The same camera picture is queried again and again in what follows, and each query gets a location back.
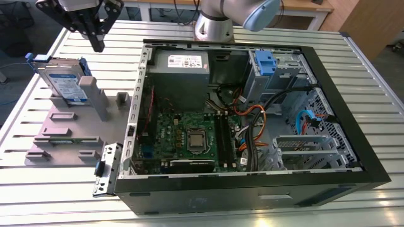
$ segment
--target black cable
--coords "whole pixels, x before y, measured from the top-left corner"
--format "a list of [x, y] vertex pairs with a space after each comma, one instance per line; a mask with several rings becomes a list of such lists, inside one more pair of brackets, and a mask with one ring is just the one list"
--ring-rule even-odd
[[[281, 92], [278, 92], [270, 99], [269, 101], [266, 102], [266, 104], [263, 105], [265, 107], [265, 110], [267, 110], [270, 108], [270, 106], [277, 102], [277, 100], [283, 97], [286, 94], [294, 92], [294, 91], [311, 91], [318, 85], [311, 85], [311, 86], [307, 86], [307, 87], [293, 87], [290, 89], [286, 89]], [[255, 164], [258, 162], [258, 155], [259, 155], [259, 152], [258, 152], [258, 147], [255, 146], [255, 141], [254, 141], [254, 125], [257, 124], [257, 122], [259, 121], [259, 118], [261, 118], [261, 112], [258, 112], [254, 116], [254, 119], [250, 123], [250, 127], [247, 129], [247, 137], [245, 138], [246, 139], [246, 143], [247, 143], [247, 149], [250, 150], [250, 152], [253, 153], [253, 155], [250, 156], [249, 158], [249, 161], [250, 159], [254, 159], [253, 160], [253, 169], [254, 171], [258, 171], [259, 169], [259, 166]]]
[[275, 23], [273, 26], [270, 26], [270, 27], [278, 26], [278, 24], [281, 23], [281, 21], [282, 21], [283, 18], [285, 18], [285, 13], [286, 13], [286, 4], [285, 4], [285, 0], [281, 0], [281, 2], [282, 2], [281, 14], [279, 14], [279, 17], [278, 17], [278, 19], [277, 19], [277, 23]]
[[191, 20], [190, 20], [187, 23], [185, 23], [185, 22], [182, 21], [182, 15], [181, 15], [179, 9], [178, 9], [178, 1], [175, 0], [175, 9], [177, 9], [177, 14], [178, 14], [178, 18], [179, 18], [178, 24], [179, 24], [181, 26], [189, 26], [189, 25], [194, 22], [195, 16], [197, 16], [197, 14], [199, 13], [199, 12], [198, 12], [198, 9], [199, 9], [199, 7], [201, 7], [201, 2], [202, 2], [202, 1], [198, 0], [198, 4], [195, 5], [195, 12], [194, 12], [194, 15], [193, 15]]

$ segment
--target wire bundle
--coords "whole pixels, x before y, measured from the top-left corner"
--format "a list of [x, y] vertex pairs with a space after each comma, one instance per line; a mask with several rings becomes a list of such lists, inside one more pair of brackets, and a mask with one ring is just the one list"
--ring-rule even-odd
[[201, 0], [198, 0], [198, 3], [197, 3], [197, 1], [194, 0], [194, 5], [195, 5], [195, 12], [194, 12], [193, 18], [191, 18], [190, 21], [183, 22], [183, 21], [182, 21], [182, 14], [183, 14], [183, 13], [182, 13], [182, 14], [179, 13], [178, 1], [175, 0], [175, 9], [177, 9], [177, 14], [178, 14], [178, 18], [179, 18], [178, 24], [179, 24], [181, 26], [189, 26], [189, 25], [194, 22], [195, 16], [199, 14], [198, 9], [199, 9], [199, 7], [201, 7]]

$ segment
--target floor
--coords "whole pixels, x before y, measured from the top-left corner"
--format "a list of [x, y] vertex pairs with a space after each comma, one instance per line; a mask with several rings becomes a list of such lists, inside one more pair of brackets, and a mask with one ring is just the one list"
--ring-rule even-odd
[[[34, 44], [34, 54], [45, 54], [49, 52], [54, 41], [62, 30], [62, 26], [35, 8], [30, 9], [37, 24], [26, 29], [29, 38]], [[131, 19], [141, 20], [139, 10], [129, 9]], [[129, 20], [129, 13], [125, 11], [119, 17], [121, 20]], [[189, 21], [193, 18], [194, 11], [179, 11], [182, 21]], [[106, 18], [106, 12], [101, 12], [101, 17]], [[165, 12], [158, 9], [153, 10], [153, 20], [159, 22], [178, 22], [175, 10], [166, 9]], [[11, 63], [25, 63], [25, 57], [11, 58], [0, 51], [0, 68]], [[404, 100], [404, 54], [394, 53], [390, 48], [386, 48], [377, 60], [373, 62], [378, 71], [383, 75], [399, 98]], [[14, 65], [0, 69], [2, 73], [10, 78], [6, 85], [0, 85], [0, 126], [7, 120], [7, 117], [15, 106], [27, 84], [34, 75], [33, 69], [27, 64]]]

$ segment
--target aluminum table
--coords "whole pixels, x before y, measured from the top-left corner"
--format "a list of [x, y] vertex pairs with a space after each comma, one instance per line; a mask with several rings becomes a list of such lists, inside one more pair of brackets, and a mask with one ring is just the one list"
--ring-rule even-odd
[[[191, 27], [118, 21], [95, 53], [79, 33], [63, 29], [50, 53], [83, 56], [109, 95], [131, 91], [145, 38], [193, 40]], [[321, 207], [137, 216], [118, 197], [93, 198], [94, 168], [34, 168], [26, 151], [53, 102], [34, 76], [0, 130], [0, 225], [98, 226], [398, 226], [404, 225], [404, 106], [351, 38], [334, 32], [235, 27], [238, 42], [307, 45], [318, 55], [378, 153], [393, 182]]]

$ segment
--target metal bracket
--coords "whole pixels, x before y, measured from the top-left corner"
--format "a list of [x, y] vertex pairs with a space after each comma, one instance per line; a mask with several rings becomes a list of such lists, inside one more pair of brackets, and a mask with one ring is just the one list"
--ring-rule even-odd
[[117, 196], [114, 193], [117, 178], [119, 176], [119, 162], [123, 145], [114, 143], [105, 146], [102, 160], [95, 166], [94, 197]]

